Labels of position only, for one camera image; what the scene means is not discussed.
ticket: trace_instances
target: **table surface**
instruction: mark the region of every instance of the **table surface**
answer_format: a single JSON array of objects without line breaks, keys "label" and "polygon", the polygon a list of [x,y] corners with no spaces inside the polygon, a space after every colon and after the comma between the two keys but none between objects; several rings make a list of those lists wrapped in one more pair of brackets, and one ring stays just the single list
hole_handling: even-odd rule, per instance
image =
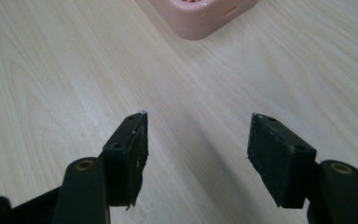
[{"label": "table surface", "polygon": [[12,206],[98,156],[146,110],[135,207],[113,223],[307,223],[278,208],[246,148],[253,112],[358,168],[358,1],[261,0],[199,41],[145,0],[0,1],[0,195]]}]

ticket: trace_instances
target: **pink container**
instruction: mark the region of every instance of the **pink container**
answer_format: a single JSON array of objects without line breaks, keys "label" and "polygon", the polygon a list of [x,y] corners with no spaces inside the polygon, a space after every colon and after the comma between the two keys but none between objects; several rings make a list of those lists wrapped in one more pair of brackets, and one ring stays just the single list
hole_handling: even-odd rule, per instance
[{"label": "pink container", "polygon": [[252,8],[258,0],[149,0],[183,39],[202,39]]}]

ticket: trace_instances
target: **wooden table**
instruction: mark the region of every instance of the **wooden table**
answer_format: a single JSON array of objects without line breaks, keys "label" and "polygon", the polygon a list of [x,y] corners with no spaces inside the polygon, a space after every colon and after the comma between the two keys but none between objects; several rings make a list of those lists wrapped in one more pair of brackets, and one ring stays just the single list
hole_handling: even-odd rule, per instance
[{"label": "wooden table", "polygon": [[0,1],[0,195],[12,206],[98,156],[145,109],[149,159],[112,223],[307,223],[246,160],[253,112],[358,168],[358,1],[261,0],[200,41],[145,0]]}]

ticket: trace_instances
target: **wood grain surface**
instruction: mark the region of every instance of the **wood grain surface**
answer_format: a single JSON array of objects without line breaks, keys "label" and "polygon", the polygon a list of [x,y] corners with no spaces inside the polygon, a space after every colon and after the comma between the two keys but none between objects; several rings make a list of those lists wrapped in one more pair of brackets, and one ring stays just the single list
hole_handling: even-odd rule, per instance
[{"label": "wood grain surface", "polygon": [[112,223],[308,223],[246,160],[253,112],[358,168],[358,0],[260,0],[200,41],[146,0],[0,1],[0,195],[58,187],[145,109],[149,160]]}]

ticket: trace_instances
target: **light wood table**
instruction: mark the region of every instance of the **light wood table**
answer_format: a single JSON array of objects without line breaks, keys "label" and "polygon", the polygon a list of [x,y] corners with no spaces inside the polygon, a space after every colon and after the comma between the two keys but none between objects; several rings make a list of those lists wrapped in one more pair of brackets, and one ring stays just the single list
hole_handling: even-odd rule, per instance
[{"label": "light wood table", "polygon": [[58,187],[145,109],[150,155],[112,223],[307,223],[246,160],[253,112],[358,168],[358,1],[260,0],[200,41],[146,0],[0,1],[0,195]]}]

